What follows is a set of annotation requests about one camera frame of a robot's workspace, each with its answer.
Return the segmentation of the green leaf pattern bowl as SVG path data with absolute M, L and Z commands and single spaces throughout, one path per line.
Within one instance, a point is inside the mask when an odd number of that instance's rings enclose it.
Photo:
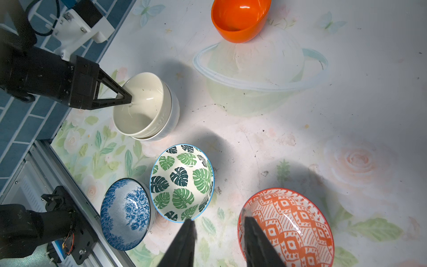
M 190 144 L 166 149 L 151 171 L 150 194 L 156 210 L 167 220 L 195 220 L 208 207 L 215 176 L 207 155 Z

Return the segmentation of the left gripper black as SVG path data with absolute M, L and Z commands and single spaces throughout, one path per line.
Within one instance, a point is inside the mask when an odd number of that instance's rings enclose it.
M 21 38 L 1 30 L 1 89 L 31 103 L 44 96 L 65 106 L 96 110 L 132 102 L 132 95 L 97 63 L 73 55 L 69 61 L 38 47 L 23 48 Z M 103 86 L 116 94 L 101 98 Z

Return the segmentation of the white bowl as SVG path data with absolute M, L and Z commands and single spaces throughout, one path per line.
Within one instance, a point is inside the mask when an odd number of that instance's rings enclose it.
M 178 100 L 176 94 L 169 88 L 169 86 L 164 82 L 162 82 L 162 83 L 163 83 L 163 86 L 169 90 L 169 93 L 171 95 L 172 108 L 171 108 L 169 118 L 166 121 L 163 128 L 158 133 L 154 134 L 153 136 L 150 136 L 149 138 L 137 138 L 137 137 L 133 136 L 132 138 L 135 140 L 139 140 L 142 142 L 160 141 L 163 138 L 165 138 L 167 135 L 169 135 L 170 133 L 173 132 L 173 130 L 175 129 L 175 127 L 179 121 L 179 117 L 180 117 L 179 100 Z

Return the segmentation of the blue floral bowl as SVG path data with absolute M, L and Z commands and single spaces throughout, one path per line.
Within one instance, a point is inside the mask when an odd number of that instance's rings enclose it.
M 123 178 L 106 191 L 100 219 L 106 241 L 117 250 L 128 251 L 149 233 L 155 223 L 156 209 L 145 185 Z

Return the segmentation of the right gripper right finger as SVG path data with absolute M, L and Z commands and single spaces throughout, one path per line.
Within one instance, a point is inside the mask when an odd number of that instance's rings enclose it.
M 248 267 L 286 267 L 251 211 L 242 209 L 244 253 Z

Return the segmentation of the orange bowl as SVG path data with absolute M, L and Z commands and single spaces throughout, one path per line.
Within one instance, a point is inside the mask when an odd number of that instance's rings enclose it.
M 244 43 L 254 39 L 264 28 L 271 0 L 215 0 L 211 20 L 223 39 Z

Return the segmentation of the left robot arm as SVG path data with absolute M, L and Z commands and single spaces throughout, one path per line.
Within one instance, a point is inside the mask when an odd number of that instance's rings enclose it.
M 80 56 L 69 61 L 37 48 L 34 36 L 1 30 L 1 89 L 31 103 L 36 96 L 67 107 L 95 110 L 129 104 L 132 96 L 97 63 Z M 43 194 L 47 211 L 36 212 L 21 204 L 1 206 L 1 258 L 24 258 L 35 249 L 63 240 L 66 254 L 82 264 L 93 251 L 98 236 L 81 209 L 58 186 Z

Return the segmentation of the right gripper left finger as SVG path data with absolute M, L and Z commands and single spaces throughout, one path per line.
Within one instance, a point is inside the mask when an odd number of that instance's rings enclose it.
M 196 240 L 195 223 L 186 219 L 158 267 L 193 267 Z

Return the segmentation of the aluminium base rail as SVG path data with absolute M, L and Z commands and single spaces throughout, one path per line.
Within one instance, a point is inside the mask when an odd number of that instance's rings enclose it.
M 45 141 L 35 142 L 1 193 L 3 267 L 130 267 L 108 245 L 100 215 Z

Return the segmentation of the cream bowl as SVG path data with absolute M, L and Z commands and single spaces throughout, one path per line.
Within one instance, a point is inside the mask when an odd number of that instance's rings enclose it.
M 123 88 L 132 96 L 128 104 L 113 108 L 113 123 L 123 135 L 138 139 L 156 135 L 166 125 L 172 108 L 172 92 L 157 75 L 143 72 Z

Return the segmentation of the red pattern bowl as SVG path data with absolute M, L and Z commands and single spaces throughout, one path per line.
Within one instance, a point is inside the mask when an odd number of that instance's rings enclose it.
M 318 207 L 290 189 L 271 188 L 253 195 L 238 220 L 238 240 L 244 244 L 244 216 L 259 224 L 288 267 L 331 267 L 335 246 L 330 226 Z

